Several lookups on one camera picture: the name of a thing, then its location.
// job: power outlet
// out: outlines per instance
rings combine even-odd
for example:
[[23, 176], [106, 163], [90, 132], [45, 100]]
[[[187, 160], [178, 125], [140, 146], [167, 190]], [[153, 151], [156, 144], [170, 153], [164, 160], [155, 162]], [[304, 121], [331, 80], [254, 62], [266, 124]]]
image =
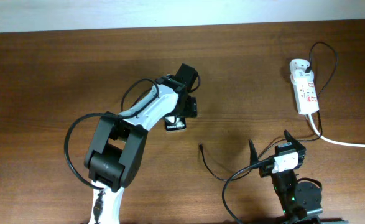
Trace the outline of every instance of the power outlet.
[[299, 114], [313, 114], [319, 110], [313, 71], [305, 73], [309, 62], [304, 59], [294, 59], [290, 62], [290, 79], [293, 83], [295, 101]]

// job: tabletop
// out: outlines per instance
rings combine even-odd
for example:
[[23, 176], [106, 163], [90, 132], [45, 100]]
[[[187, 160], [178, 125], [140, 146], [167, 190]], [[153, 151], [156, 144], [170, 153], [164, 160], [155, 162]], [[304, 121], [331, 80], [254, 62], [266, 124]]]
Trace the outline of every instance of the tabletop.
[[[70, 172], [63, 155], [69, 125], [88, 113], [120, 111], [136, 80], [174, 74], [182, 63], [201, 76], [198, 117], [187, 129], [149, 132], [141, 168], [124, 191], [122, 223], [228, 223], [224, 182], [257, 150], [282, 137], [313, 138], [297, 113], [289, 63], [308, 60], [316, 41], [339, 54], [320, 97], [324, 135], [365, 143], [365, 20], [280, 22], [144, 29], [70, 30], [0, 34], [0, 223], [86, 223], [92, 190]], [[313, 51], [316, 87], [335, 63], [319, 45]], [[127, 97], [131, 105], [149, 84]], [[98, 119], [79, 124], [70, 157], [83, 177], [83, 159]], [[305, 142], [296, 171], [323, 183], [321, 218], [365, 223], [365, 148]], [[272, 180], [258, 171], [229, 185], [226, 200], [245, 222], [283, 215]]]

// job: robotic arm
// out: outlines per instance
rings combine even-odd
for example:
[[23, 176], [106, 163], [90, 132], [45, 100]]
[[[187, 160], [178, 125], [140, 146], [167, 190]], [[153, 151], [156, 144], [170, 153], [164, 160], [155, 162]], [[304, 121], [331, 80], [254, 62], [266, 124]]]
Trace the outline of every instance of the robotic arm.
[[[189, 96], [197, 89], [192, 89], [196, 78], [200, 84], [198, 72], [182, 64], [176, 75], [156, 79], [151, 91], [129, 110], [118, 115], [110, 112], [100, 115], [84, 160], [94, 187], [89, 224], [119, 223], [122, 194], [139, 170], [148, 132], [160, 119], [174, 123], [197, 117], [196, 98]], [[124, 141], [124, 149], [110, 144], [109, 139]], [[65, 155], [69, 161], [68, 136], [66, 140]], [[69, 166], [76, 174], [71, 163]]]

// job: white plastic part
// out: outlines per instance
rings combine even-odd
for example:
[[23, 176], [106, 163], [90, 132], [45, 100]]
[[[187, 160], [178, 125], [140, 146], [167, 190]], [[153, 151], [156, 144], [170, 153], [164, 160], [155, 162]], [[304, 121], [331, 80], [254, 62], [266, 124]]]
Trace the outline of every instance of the white plastic part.
[[[99, 216], [98, 222], [101, 224], [120, 224], [119, 221], [119, 211], [122, 199], [122, 193], [124, 188], [121, 187], [116, 193], [112, 192], [111, 188], [102, 184], [101, 182], [93, 182], [95, 186], [103, 187], [105, 194], [102, 196], [102, 213]], [[95, 206], [95, 201], [98, 198], [100, 190], [94, 189], [93, 206], [91, 208], [91, 218], [88, 224], [95, 224], [93, 209]]]
[[283, 156], [276, 156], [275, 166], [272, 169], [272, 173], [283, 172], [285, 170], [294, 169], [298, 165], [298, 153], [292, 152]]
[[[311, 127], [312, 127], [313, 131], [318, 136], [320, 136], [320, 133], [319, 133], [318, 129], [316, 128], [315, 123], [313, 122], [312, 114], [308, 115], [308, 118], [309, 118], [309, 122], [311, 123]], [[320, 136], [320, 138], [322, 138], [326, 142], [330, 142], [330, 143], [333, 143], [333, 144], [339, 144], [339, 145], [342, 145], [342, 146], [365, 147], [365, 144], [353, 144], [353, 143], [338, 142], [338, 141], [330, 140], [330, 139], [324, 137], [323, 135]]]
[[[165, 85], [158, 85], [159, 97], [156, 98], [151, 104], [149, 104], [143, 111], [137, 116], [129, 119], [125, 119], [128, 123], [133, 125], [142, 125], [146, 130], [150, 130], [155, 124], [162, 119], [166, 114], [172, 112], [175, 109], [178, 101], [178, 94], [173, 89]], [[143, 98], [140, 102], [134, 105], [127, 111], [123, 111], [120, 115], [128, 116], [141, 109], [149, 102], [156, 94], [156, 87], [153, 86], [152, 90]]]
[[305, 73], [309, 62], [304, 59], [294, 59], [290, 62], [290, 79], [293, 83], [295, 101], [299, 114], [307, 115], [319, 110], [318, 97], [316, 96], [313, 82], [313, 71]]

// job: brown table surface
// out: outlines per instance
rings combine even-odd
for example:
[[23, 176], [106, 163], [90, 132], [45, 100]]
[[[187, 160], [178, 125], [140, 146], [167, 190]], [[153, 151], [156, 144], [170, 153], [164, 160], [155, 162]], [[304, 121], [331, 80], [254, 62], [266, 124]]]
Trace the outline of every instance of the brown table surface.
[[[92, 190], [65, 163], [67, 128], [87, 113], [118, 113], [129, 85], [175, 73], [181, 63], [201, 76], [192, 94], [199, 115], [187, 120], [186, 131], [166, 133], [163, 122], [150, 131], [120, 219], [231, 221], [221, 200], [224, 183], [204, 167], [198, 143], [225, 178], [248, 164], [249, 138], [261, 151], [285, 129], [296, 138], [313, 134], [297, 113], [289, 62], [307, 59], [318, 40], [340, 56], [320, 98], [325, 136], [365, 143], [365, 20], [0, 34], [0, 223], [86, 222]], [[320, 90], [333, 54], [319, 46], [313, 57]], [[147, 86], [132, 91], [126, 105]], [[97, 122], [81, 123], [70, 142], [84, 177]], [[323, 140], [304, 145], [307, 156], [297, 173], [323, 183], [321, 217], [365, 223], [365, 149]], [[270, 177], [261, 179], [258, 171], [232, 183], [226, 198], [245, 221], [282, 215]]]

